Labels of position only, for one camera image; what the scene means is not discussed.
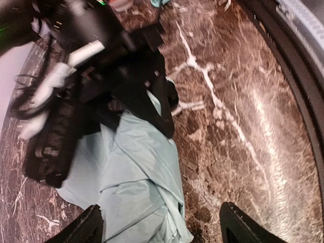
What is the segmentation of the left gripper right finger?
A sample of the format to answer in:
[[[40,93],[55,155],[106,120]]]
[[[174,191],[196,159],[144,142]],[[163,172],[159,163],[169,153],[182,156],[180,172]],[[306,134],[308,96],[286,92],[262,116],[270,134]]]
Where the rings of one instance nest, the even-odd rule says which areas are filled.
[[[259,225],[232,202],[222,204],[219,217],[223,242],[286,243]]]

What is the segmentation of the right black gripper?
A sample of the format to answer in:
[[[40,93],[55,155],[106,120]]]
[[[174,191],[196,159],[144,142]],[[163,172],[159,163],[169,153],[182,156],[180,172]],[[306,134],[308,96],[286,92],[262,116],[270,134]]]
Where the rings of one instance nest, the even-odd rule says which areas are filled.
[[[163,32],[161,25],[123,31],[107,50],[80,67],[84,84],[79,100],[89,108],[92,120],[107,127],[118,126],[121,112],[108,107],[115,99],[165,137],[173,137],[176,87],[166,77],[165,60],[158,50]]]

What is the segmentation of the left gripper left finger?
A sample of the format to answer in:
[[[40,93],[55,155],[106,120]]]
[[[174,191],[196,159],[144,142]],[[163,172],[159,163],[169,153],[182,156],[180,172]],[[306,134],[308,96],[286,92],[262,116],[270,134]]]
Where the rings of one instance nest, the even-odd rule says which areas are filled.
[[[99,243],[103,236],[103,218],[98,205],[91,205],[61,232],[45,243]]]

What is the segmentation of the mint and black folding umbrella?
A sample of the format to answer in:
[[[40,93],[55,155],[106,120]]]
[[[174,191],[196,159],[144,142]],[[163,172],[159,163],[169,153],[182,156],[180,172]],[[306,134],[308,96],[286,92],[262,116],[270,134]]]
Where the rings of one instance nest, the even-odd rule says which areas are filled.
[[[128,111],[116,131],[101,126],[78,145],[58,194],[98,205],[103,242],[191,242],[175,142]]]

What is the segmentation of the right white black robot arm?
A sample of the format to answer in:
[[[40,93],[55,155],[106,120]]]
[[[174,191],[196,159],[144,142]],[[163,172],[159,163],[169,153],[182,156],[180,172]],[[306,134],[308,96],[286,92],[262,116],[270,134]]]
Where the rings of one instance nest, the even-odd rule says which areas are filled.
[[[46,23],[64,50],[64,61],[34,95],[35,107],[21,110],[24,99],[12,105],[14,115],[30,123],[22,137],[38,134],[45,111],[58,100],[74,73],[88,78],[78,93],[84,104],[118,100],[128,111],[155,126],[166,137],[174,134],[164,57],[158,47],[164,29],[159,21],[126,31],[105,1],[1,1],[1,53],[35,40],[33,19]]]

